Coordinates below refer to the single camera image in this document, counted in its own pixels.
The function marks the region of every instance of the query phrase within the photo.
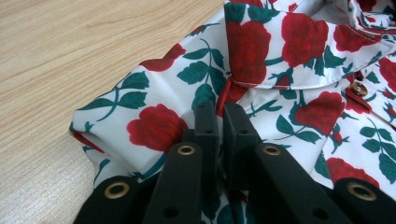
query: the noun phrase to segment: brass grommet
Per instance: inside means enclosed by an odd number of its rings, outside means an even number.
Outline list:
[[[189,156],[195,152],[195,148],[190,146],[181,146],[177,149],[177,152],[180,155]]]
[[[352,195],[364,201],[374,201],[376,199],[375,193],[362,184],[350,182],[346,185],[346,188]]]
[[[367,88],[359,82],[352,83],[349,86],[349,88],[352,90],[353,93],[355,93],[361,97],[366,96],[368,93]]]
[[[271,156],[278,156],[278,155],[280,155],[280,150],[279,150],[279,148],[277,148],[277,147],[270,147],[270,146],[264,147],[264,148],[262,149],[262,151],[265,152],[265,153],[267,153],[268,155],[271,155]]]
[[[122,190],[113,192],[113,189],[116,187],[122,187]],[[120,197],[123,197],[125,194],[127,194],[129,191],[129,185],[125,182],[116,182],[113,183],[105,189],[105,196],[108,199],[118,199]]]

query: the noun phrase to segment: light wood surface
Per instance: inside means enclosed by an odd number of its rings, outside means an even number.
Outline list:
[[[73,111],[222,4],[0,1],[0,223],[72,223],[93,180],[68,133]]]

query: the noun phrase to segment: green stem print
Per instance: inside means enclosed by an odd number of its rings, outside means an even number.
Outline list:
[[[221,52],[218,49],[210,48],[207,41],[202,38],[200,39],[205,43],[205,48],[183,55],[183,58],[196,62],[190,63],[188,67],[177,74],[178,78],[187,82],[189,85],[194,85],[205,80],[195,91],[195,97],[191,104],[192,110],[198,104],[206,101],[215,103],[216,95],[221,94],[226,81],[223,72],[219,70],[219,68],[224,70],[224,57]],[[207,54],[209,57],[208,64],[202,60],[204,57],[207,57]]]
[[[145,72],[128,74],[128,76],[112,90],[112,92],[114,92],[113,101],[102,96],[96,98],[91,103],[82,107],[79,110],[83,111],[83,110],[103,109],[110,107],[109,110],[105,113],[105,115],[99,118],[96,122],[102,121],[104,119],[107,119],[111,114],[113,114],[117,106],[122,106],[130,109],[137,109],[139,107],[146,105],[145,104],[146,95],[147,95],[146,92],[128,91],[128,90],[130,89],[143,90],[147,87],[149,87],[149,79],[147,78]]]

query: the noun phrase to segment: red rose print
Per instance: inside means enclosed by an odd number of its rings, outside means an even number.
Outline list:
[[[333,132],[332,137],[334,138],[335,142],[337,142],[337,143],[343,142],[343,136],[340,134],[340,132]]]
[[[262,23],[248,21],[243,25],[227,23],[227,38],[233,80],[251,86],[262,83],[266,76],[265,58],[271,35]]]
[[[232,3],[245,3],[256,7],[263,7],[261,0],[230,0]]]
[[[368,12],[373,11],[373,6],[376,4],[376,0],[358,0],[361,10]]]
[[[229,77],[224,85],[223,91],[221,92],[217,105],[216,114],[223,117],[223,108],[227,101],[237,102],[242,96],[248,91],[248,88],[238,86],[233,83],[233,78]]]
[[[388,86],[396,91],[396,63],[392,62],[388,58],[383,58],[379,60],[379,72],[382,77],[388,82]]]
[[[342,159],[329,158],[326,162],[329,168],[330,177],[334,183],[342,178],[353,177],[367,181],[368,183],[379,188],[378,182],[371,176],[367,175],[364,170],[356,169]]]
[[[181,45],[174,45],[162,59],[152,59],[142,62],[139,65],[146,67],[149,71],[161,72],[172,66],[175,59],[186,52]]]
[[[350,52],[355,52],[363,46],[377,43],[376,40],[358,34],[357,31],[352,30],[352,28],[347,25],[335,27],[334,40],[337,43],[336,47],[338,50]]]
[[[297,3],[293,3],[293,4],[291,4],[290,6],[289,6],[289,12],[292,12],[292,11],[294,11],[294,9],[296,9],[297,8]]]
[[[373,18],[373,17],[366,17],[366,19],[369,22],[375,22],[375,18]]]
[[[288,90],[290,85],[290,77],[283,76],[276,82],[276,89],[277,90]]]
[[[129,122],[126,128],[132,143],[167,153],[180,142],[187,124],[175,111],[159,104],[142,110],[139,119]]]
[[[328,135],[344,108],[345,103],[342,102],[340,94],[325,91],[306,106],[299,107],[295,119],[297,122]]]
[[[329,27],[325,21],[313,21],[305,14],[289,13],[282,21],[283,59],[290,67],[319,58],[325,50]]]

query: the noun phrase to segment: button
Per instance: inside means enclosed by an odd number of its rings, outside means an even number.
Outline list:
[[[353,93],[361,97],[366,96],[368,93],[367,88],[359,82],[352,83],[352,85],[350,85],[349,88],[353,91]]]

